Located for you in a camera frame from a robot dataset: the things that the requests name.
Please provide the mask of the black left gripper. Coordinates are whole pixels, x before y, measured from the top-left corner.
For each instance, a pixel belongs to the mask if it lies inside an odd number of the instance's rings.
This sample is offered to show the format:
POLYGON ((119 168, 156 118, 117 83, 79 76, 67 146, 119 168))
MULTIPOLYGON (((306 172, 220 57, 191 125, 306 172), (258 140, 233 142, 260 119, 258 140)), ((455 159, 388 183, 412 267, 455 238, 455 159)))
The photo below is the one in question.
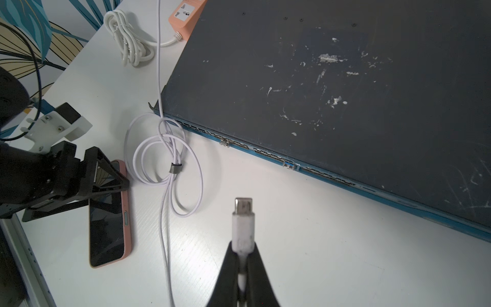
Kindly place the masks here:
POLYGON ((62 141, 48 153, 1 143, 1 218, 25 210, 28 222, 89 205, 90 199, 129 189, 129 180, 100 148, 75 157, 76 145, 62 141))

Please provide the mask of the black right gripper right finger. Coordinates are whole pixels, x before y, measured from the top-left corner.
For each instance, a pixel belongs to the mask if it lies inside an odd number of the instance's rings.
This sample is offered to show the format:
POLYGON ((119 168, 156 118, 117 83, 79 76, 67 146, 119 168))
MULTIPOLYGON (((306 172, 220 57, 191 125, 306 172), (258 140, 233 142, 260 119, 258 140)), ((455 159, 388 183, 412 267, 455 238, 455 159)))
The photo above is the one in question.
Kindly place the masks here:
POLYGON ((256 244, 254 245, 254 251, 248 255, 246 263, 246 305, 248 307, 280 307, 256 244))

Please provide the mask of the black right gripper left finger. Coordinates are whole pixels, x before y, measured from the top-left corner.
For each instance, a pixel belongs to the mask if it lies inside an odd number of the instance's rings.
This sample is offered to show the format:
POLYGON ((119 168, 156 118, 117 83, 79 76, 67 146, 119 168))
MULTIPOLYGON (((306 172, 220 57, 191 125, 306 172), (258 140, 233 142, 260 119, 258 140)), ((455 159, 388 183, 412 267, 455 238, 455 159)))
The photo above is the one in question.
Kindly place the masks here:
POLYGON ((239 302, 239 256, 229 243, 207 307, 237 307, 239 302))

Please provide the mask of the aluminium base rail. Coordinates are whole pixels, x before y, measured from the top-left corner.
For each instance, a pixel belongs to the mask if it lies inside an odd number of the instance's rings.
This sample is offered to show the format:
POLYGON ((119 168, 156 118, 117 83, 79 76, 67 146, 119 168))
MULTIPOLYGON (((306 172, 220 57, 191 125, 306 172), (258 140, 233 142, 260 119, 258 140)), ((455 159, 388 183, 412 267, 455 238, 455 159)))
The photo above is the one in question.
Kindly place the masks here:
POLYGON ((24 305, 55 307, 54 298, 19 218, 14 214, 10 219, 1 220, 1 231, 23 283, 26 293, 24 305))

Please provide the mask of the black phone pink case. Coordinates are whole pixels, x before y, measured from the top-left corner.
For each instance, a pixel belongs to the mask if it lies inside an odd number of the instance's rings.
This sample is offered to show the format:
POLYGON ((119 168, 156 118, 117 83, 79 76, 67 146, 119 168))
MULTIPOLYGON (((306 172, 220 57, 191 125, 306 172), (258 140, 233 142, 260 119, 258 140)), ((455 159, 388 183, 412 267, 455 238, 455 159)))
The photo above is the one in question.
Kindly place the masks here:
POLYGON ((89 199, 90 266, 99 268, 127 258, 132 251, 129 192, 89 199))

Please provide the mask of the dark grey network switch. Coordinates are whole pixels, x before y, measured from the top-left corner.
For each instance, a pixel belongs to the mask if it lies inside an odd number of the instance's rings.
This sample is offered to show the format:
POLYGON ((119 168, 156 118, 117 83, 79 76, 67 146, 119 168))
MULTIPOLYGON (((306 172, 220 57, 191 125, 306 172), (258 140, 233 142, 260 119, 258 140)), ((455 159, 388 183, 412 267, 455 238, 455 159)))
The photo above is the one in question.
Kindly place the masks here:
POLYGON ((489 1, 208 1, 187 130, 490 240, 489 1))

